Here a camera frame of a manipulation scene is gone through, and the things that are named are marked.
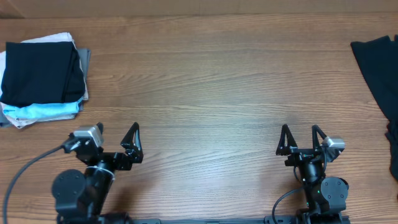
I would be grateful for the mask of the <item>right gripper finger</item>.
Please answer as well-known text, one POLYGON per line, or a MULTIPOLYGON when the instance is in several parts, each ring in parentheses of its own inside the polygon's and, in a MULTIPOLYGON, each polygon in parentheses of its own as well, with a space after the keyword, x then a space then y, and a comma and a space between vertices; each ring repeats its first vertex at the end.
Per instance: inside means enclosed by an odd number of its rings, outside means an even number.
POLYGON ((320 129, 320 127, 316 124, 312 126, 312 146, 313 149, 316 149, 320 146, 319 137, 324 140, 327 135, 320 129))
POLYGON ((284 124, 281 129, 280 139, 275 153, 277 156, 288 156, 292 153, 296 153, 297 150, 297 143, 288 125, 284 124))

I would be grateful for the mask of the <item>black t-shirt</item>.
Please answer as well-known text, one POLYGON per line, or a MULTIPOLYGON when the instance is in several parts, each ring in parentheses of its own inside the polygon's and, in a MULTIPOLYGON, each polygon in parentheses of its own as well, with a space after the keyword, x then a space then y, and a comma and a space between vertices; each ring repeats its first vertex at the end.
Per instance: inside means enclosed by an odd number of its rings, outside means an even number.
POLYGON ((1 102, 17 107, 80 100, 85 81, 74 44, 8 42, 1 90, 1 102))

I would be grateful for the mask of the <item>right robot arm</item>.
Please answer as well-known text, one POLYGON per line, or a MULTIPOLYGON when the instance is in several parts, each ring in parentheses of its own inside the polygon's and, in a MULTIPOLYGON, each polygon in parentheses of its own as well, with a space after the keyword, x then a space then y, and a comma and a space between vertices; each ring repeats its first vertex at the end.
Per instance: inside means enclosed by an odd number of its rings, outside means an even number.
POLYGON ((349 223, 341 213, 346 210, 349 185, 345 179, 328 177, 327 165, 344 151, 345 142, 340 137, 326 135, 316 124, 312 126, 312 147, 299 148, 287 124, 281 128, 275 154, 285 156, 285 166, 292 167, 301 187, 278 198, 272 208, 272 223, 279 223, 275 215, 278 204, 289 195, 303 191, 307 207, 298 209, 289 218, 291 223, 349 223))

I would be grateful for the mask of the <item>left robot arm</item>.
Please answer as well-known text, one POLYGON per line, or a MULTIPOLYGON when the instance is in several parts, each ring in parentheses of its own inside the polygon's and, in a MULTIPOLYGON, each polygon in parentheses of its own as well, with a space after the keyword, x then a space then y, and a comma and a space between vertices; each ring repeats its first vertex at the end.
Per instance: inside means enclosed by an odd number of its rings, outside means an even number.
POLYGON ((132 223, 126 212, 102 214, 115 172, 129 171, 144 158, 139 124, 133 123, 121 141, 124 152, 105 152, 103 124, 81 126, 62 144, 64 152, 76 154, 86 165, 84 172, 69 169, 52 184, 57 223, 132 223))

